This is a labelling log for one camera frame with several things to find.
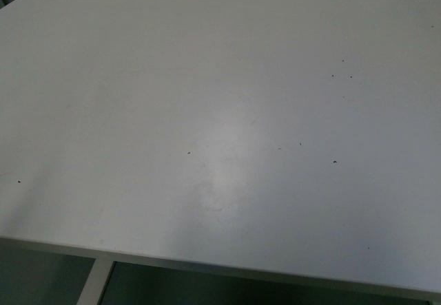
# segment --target gray floor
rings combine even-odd
[[[0,247],[0,305],[76,304],[93,259]]]
[[[94,260],[0,247],[1,305],[76,304]],[[116,263],[102,305],[427,305],[427,302]]]
[[[101,305],[427,305],[427,302],[117,263]]]

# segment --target white table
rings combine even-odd
[[[441,300],[441,0],[17,0],[0,52],[0,242]]]

